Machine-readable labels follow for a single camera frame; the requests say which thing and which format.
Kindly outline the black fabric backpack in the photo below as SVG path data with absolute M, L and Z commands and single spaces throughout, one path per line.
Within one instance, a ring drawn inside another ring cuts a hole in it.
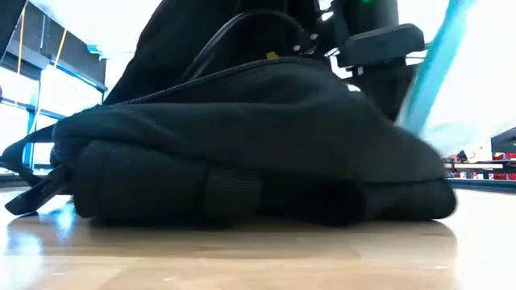
M 439 154 L 312 60 L 261 60 L 95 106 L 10 145 L 15 215 L 70 195 L 84 218 L 348 225 L 450 216 Z

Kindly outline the black background box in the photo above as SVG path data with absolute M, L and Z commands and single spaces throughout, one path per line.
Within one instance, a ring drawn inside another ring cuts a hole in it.
M 492 153 L 516 153 L 516 127 L 491 138 Z

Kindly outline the workbench with red boxes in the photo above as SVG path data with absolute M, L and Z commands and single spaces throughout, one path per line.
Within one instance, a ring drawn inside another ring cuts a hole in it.
M 461 152 L 444 158 L 443 163 L 447 178 L 516 181 L 516 152 L 496 152 L 491 159 L 480 161 Z

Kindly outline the white mesh pouch teal trim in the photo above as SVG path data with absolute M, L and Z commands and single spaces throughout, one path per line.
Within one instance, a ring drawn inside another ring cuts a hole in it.
M 516 127 L 516 0 L 411 0 L 447 8 L 397 125 L 451 155 Z

